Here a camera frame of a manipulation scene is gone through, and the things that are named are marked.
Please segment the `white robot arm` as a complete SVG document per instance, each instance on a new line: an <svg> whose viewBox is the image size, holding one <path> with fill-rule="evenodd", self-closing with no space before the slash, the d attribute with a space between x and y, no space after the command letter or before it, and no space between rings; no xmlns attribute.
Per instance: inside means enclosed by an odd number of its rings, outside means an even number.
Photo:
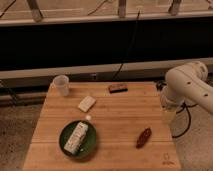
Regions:
<svg viewBox="0 0 213 171"><path fill-rule="evenodd" d="M160 92L161 105L166 109L176 109L189 99L213 115L213 87L206 83L207 76L208 68L200 61L168 70L166 85Z"/></svg>

